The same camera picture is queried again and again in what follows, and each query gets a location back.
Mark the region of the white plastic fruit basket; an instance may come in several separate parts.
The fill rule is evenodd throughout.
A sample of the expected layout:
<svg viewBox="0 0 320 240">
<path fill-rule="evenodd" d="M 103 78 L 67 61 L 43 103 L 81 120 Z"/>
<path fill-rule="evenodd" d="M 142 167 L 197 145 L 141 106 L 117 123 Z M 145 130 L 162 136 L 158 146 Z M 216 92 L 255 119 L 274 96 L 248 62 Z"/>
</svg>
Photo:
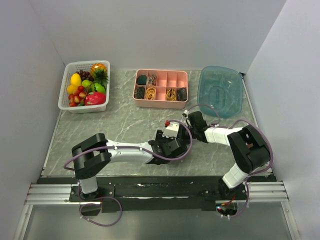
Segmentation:
<svg viewBox="0 0 320 240">
<path fill-rule="evenodd" d="M 78 61 L 66 65 L 58 107 L 72 114 L 103 112 L 110 92 L 110 62 Z"/>
</svg>

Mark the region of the rolled dark patterned tie right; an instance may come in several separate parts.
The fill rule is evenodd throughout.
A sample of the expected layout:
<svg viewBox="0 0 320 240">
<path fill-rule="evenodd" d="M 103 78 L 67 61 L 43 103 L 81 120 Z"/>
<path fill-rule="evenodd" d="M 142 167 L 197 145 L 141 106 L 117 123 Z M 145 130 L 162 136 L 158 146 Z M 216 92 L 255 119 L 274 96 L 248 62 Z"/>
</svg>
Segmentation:
<svg viewBox="0 0 320 240">
<path fill-rule="evenodd" d="M 185 102 L 188 99 L 188 91 L 186 87 L 178 88 L 176 91 L 176 100 L 179 102 Z"/>
</svg>

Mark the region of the pink dragon fruit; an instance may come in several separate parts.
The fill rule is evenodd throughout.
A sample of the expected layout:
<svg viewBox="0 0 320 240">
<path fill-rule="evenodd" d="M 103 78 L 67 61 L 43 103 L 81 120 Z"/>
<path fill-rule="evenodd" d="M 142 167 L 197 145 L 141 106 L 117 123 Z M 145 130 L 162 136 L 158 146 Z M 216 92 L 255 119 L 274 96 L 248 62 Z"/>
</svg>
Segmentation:
<svg viewBox="0 0 320 240">
<path fill-rule="evenodd" d="M 90 92 L 84 98 L 85 106 L 101 105 L 106 101 L 106 95 L 102 92 Z"/>
</svg>

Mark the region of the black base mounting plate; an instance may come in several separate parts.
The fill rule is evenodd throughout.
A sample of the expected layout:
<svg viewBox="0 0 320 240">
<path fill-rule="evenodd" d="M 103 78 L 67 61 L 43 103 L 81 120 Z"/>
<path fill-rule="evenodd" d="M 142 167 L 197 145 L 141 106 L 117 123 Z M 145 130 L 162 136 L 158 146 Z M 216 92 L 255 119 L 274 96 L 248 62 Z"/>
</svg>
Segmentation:
<svg viewBox="0 0 320 240">
<path fill-rule="evenodd" d="M 219 176 L 123 176 L 98 177 L 98 189 L 87 195 L 77 185 L 71 187 L 72 203 L 95 203 L 103 213 L 152 210 L 215 211 L 219 201 L 245 200 L 243 184 L 224 190 Z"/>
</svg>

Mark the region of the red cherry bunch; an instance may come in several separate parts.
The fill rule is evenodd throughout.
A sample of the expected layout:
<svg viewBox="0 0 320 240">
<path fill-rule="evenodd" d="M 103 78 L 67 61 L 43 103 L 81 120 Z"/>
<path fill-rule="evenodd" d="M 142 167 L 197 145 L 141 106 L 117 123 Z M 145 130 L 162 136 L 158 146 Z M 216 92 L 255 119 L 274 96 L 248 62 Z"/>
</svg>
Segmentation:
<svg viewBox="0 0 320 240">
<path fill-rule="evenodd" d="M 86 97 L 85 88 L 80 85 L 73 94 L 68 94 L 69 107 L 82 107 L 85 105 L 84 100 Z"/>
</svg>

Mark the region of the rolled colourful dotted tie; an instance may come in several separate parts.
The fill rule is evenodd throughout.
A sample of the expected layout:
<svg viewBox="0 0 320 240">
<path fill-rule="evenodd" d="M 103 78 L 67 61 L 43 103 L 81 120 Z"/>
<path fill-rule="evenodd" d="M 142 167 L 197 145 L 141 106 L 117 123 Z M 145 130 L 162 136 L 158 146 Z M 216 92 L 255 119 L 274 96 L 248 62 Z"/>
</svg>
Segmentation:
<svg viewBox="0 0 320 240">
<path fill-rule="evenodd" d="M 157 75 L 152 74 L 151 76 L 148 76 L 146 79 L 146 85 L 147 86 L 155 86 L 157 84 Z"/>
</svg>

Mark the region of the pink compartment organizer box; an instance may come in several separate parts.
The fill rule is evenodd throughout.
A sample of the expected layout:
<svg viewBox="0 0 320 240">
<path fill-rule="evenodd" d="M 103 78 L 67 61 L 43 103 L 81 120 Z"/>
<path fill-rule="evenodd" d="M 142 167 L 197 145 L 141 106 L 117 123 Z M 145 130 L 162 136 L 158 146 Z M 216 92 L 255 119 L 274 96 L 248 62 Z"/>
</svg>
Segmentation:
<svg viewBox="0 0 320 240">
<path fill-rule="evenodd" d="M 156 75 L 156 85 L 138 85 L 137 78 L 140 75 Z M 134 97 L 135 89 L 138 87 L 156 89 L 155 100 L 136 99 Z M 173 88 L 177 92 L 178 88 L 187 89 L 187 101 L 188 101 L 188 74 L 181 70 L 164 70 L 164 69 L 139 69 L 136 71 L 133 94 L 135 105 L 144 108 L 166 108 L 166 109 L 183 109 L 186 106 L 187 101 L 167 101 L 166 92 L 168 89 Z"/>
</svg>

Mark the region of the rolled dark patterned tie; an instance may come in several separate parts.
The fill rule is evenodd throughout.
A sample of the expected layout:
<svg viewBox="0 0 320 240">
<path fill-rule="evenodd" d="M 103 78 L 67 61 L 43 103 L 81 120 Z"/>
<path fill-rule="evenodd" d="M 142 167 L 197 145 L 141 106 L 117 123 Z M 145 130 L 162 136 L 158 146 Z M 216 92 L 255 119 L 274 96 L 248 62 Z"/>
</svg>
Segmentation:
<svg viewBox="0 0 320 240">
<path fill-rule="evenodd" d="M 176 91 L 176 100 L 179 102 L 185 102 L 188 99 L 188 91 L 186 87 L 178 88 Z"/>
<path fill-rule="evenodd" d="M 134 98 L 143 100 L 145 98 L 145 91 L 146 89 L 143 86 L 137 87 L 134 90 Z"/>
</svg>

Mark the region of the yellow lemon upper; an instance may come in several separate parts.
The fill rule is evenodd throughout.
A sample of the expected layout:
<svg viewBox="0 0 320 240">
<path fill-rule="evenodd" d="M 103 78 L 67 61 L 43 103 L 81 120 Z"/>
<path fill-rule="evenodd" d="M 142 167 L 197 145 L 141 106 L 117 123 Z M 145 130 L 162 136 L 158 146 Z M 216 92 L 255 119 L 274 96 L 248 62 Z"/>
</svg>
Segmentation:
<svg viewBox="0 0 320 240">
<path fill-rule="evenodd" d="M 70 84 L 76 87 L 82 84 L 82 78 L 78 73 L 74 73 L 70 78 Z"/>
</svg>

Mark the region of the dark purple grapes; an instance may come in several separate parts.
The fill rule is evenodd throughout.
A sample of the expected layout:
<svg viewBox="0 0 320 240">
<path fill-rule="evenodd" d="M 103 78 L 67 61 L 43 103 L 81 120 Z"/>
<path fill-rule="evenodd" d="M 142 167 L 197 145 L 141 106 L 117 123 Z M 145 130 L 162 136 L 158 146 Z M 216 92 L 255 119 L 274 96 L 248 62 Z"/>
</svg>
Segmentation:
<svg viewBox="0 0 320 240">
<path fill-rule="evenodd" d="M 84 80 L 89 80 L 91 82 L 94 81 L 94 78 L 89 71 L 80 70 L 80 71 L 76 71 L 75 73 L 80 76 L 82 81 L 84 81 Z"/>
</svg>

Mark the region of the rolled dark patterned tie left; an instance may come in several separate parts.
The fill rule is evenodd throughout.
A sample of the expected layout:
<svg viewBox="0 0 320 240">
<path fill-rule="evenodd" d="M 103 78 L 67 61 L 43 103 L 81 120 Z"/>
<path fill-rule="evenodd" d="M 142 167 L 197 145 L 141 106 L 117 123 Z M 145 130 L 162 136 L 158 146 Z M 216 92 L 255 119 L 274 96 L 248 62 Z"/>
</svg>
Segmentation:
<svg viewBox="0 0 320 240">
<path fill-rule="evenodd" d="M 137 87 L 134 90 L 134 98 L 143 100 L 145 98 L 145 91 L 146 89 L 143 86 Z"/>
</svg>

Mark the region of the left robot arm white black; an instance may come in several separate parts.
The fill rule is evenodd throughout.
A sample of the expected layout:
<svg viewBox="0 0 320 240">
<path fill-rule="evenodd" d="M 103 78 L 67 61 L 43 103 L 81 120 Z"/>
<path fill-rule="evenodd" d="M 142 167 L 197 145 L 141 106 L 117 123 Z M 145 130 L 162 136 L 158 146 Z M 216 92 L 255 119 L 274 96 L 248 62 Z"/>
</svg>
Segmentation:
<svg viewBox="0 0 320 240">
<path fill-rule="evenodd" d="M 162 137 L 157 131 L 155 140 L 143 143 L 121 143 L 106 139 L 97 133 L 71 149 L 75 177 L 79 182 L 80 197 L 88 201 L 99 195 L 97 174 L 112 163 L 142 163 L 162 165 L 173 162 L 188 151 L 185 141 L 180 138 Z"/>
</svg>

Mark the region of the light green pear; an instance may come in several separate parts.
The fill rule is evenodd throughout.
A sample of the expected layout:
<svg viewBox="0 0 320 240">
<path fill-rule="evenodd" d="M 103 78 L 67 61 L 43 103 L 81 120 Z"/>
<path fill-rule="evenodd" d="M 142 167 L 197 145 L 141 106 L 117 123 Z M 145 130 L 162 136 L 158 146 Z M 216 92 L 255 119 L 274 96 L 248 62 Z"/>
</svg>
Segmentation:
<svg viewBox="0 0 320 240">
<path fill-rule="evenodd" d="M 84 88 L 90 87 L 92 84 L 93 84 L 93 82 L 90 81 L 90 80 L 88 80 L 88 79 L 83 80 L 82 83 L 81 83 L 81 85 L 82 85 Z"/>
</svg>

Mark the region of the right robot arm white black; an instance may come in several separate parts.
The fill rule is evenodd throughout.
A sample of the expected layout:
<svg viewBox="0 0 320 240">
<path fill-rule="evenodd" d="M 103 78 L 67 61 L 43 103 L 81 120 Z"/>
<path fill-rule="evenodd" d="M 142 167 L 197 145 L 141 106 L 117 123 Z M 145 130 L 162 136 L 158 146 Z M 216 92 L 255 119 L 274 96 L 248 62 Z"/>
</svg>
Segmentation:
<svg viewBox="0 0 320 240">
<path fill-rule="evenodd" d="M 189 131 L 179 128 L 178 137 L 190 142 L 192 138 L 207 144 L 220 144 L 230 147 L 234 165 L 218 181 L 218 193 L 223 199 L 230 199 L 237 188 L 251 176 L 267 171 L 273 163 L 273 151 L 265 135 L 255 125 L 248 123 L 244 127 L 219 126 L 217 123 L 207 124 L 200 111 L 190 113 L 185 110 L 184 121 Z"/>
</svg>

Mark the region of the aluminium rail frame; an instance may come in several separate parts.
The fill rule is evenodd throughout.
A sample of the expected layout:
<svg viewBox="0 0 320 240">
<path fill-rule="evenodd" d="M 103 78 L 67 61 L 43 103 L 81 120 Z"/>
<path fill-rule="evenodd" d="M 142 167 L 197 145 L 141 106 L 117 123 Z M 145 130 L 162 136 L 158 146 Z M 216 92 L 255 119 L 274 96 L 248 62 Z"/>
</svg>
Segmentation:
<svg viewBox="0 0 320 240">
<path fill-rule="evenodd" d="M 99 176 L 99 177 L 138 177 L 138 176 Z M 75 177 L 40 177 L 29 187 L 25 205 L 77 204 L 70 202 L 72 186 L 79 183 Z M 268 176 L 252 176 L 245 187 L 250 202 L 287 202 L 289 200 L 285 185 L 277 181 L 271 173 Z"/>
</svg>

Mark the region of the rolled yellow tie left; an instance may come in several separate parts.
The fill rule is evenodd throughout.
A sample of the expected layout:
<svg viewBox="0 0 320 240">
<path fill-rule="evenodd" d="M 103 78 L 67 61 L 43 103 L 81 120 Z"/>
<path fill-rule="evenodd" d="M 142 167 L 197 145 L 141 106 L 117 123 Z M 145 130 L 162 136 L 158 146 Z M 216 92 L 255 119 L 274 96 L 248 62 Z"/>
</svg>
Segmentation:
<svg viewBox="0 0 320 240">
<path fill-rule="evenodd" d="M 155 100 L 156 99 L 156 88 L 155 87 L 147 87 L 144 94 L 145 100 Z"/>
</svg>

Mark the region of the orange pineapple with leaves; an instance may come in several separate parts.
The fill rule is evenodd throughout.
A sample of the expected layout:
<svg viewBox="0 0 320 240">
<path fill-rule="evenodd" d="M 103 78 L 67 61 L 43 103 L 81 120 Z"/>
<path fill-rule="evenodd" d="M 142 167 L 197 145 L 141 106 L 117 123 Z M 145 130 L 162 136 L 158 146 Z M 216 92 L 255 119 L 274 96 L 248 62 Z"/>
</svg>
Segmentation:
<svg viewBox="0 0 320 240">
<path fill-rule="evenodd" d="M 106 85 L 109 81 L 107 67 L 102 63 L 94 63 L 90 69 L 94 83 Z"/>
</svg>

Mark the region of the rolled yellow tie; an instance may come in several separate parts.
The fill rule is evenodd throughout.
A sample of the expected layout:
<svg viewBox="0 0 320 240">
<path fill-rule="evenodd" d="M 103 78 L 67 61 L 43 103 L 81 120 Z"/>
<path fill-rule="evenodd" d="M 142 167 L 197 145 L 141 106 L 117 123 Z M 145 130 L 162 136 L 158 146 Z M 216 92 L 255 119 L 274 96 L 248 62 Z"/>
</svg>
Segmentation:
<svg viewBox="0 0 320 240">
<path fill-rule="evenodd" d="M 156 88 L 155 87 L 147 87 L 144 94 L 145 100 L 155 100 L 156 99 Z"/>
<path fill-rule="evenodd" d="M 173 101 L 176 101 L 176 99 L 177 99 L 176 90 L 175 90 L 174 88 L 169 88 L 169 89 L 166 91 L 165 100 L 166 100 L 166 101 L 173 102 Z"/>
</svg>

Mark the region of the rolled yellow tie right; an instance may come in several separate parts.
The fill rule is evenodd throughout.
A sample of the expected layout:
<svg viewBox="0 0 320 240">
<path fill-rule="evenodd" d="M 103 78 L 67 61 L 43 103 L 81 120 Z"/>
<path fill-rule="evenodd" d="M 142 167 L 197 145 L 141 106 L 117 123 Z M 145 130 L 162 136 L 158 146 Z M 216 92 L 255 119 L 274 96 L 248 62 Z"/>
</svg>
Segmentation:
<svg viewBox="0 0 320 240">
<path fill-rule="evenodd" d="M 169 88 L 169 89 L 166 91 L 165 100 L 166 100 L 166 101 L 173 102 L 173 101 L 176 101 L 176 99 L 177 99 L 176 90 L 175 90 L 174 88 Z"/>
</svg>

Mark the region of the rolled dark green tie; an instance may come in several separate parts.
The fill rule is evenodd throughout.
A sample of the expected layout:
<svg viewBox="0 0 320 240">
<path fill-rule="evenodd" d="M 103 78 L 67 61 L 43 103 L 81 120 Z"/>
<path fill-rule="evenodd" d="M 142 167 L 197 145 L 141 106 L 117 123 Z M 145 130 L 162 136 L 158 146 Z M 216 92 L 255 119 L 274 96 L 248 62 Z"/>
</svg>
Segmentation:
<svg viewBox="0 0 320 240">
<path fill-rule="evenodd" d="M 137 85 L 146 85 L 147 84 L 147 76 L 146 75 L 140 75 L 137 80 L 136 80 L 136 84 Z"/>
</svg>

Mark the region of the yellow lemon lower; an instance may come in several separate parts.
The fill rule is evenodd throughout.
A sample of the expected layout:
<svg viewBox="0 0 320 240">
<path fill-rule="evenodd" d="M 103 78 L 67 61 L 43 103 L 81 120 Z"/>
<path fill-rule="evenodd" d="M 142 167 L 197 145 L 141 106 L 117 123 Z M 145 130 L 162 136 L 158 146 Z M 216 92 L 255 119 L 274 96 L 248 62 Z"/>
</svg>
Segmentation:
<svg viewBox="0 0 320 240">
<path fill-rule="evenodd" d="M 69 95 L 71 95 L 71 94 L 73 94 L 74 91 L 76 91 L 77 89 L 78 89 L 78 86 L 71 84 L 71 85 L 69 85 L 69 86 L 67 87 L 67 93 L 68 93 Z"/>
</svg>

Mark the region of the teal translucent plastic tub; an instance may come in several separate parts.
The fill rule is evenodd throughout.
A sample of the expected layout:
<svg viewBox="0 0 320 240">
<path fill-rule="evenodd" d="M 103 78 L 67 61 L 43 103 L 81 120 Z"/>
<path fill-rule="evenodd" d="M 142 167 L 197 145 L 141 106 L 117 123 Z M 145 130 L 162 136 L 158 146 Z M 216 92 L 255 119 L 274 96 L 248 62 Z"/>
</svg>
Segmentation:
<svg viewBox="0 0 320 240">
<path fill-rule="evenodd" d="M 199 78 L 197 103 L 200 111 L 208 116 L 231 118 L 242 111 L 242 75 L 233 69 L 207 66 Z"/>
</svg>

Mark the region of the yellow lemon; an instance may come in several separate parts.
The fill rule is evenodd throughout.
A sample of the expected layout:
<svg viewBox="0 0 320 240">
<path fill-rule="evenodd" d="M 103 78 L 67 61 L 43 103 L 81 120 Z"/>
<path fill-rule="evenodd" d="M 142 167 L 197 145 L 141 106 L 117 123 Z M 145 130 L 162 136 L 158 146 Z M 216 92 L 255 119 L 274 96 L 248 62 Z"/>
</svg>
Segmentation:
<svg viewBox="0 0 320 240">
<path fill-rule="evenodd" d="M 71 85 L 69 85 L 69 86 L 67 87 L 67 93 L 68 93 L 69 95 L 71 95 L 71 94 L 73 94 L 74 91 L 76 91 L 77 89 L 78 89 L 78 86 L 71 84 Z"/>
<path fill-rule="evenodd" d="M 74 73 L 70 78 L 70 84 L 76 87 L 82 84 L 82 78 L 78 73 Z"/>
</svg>

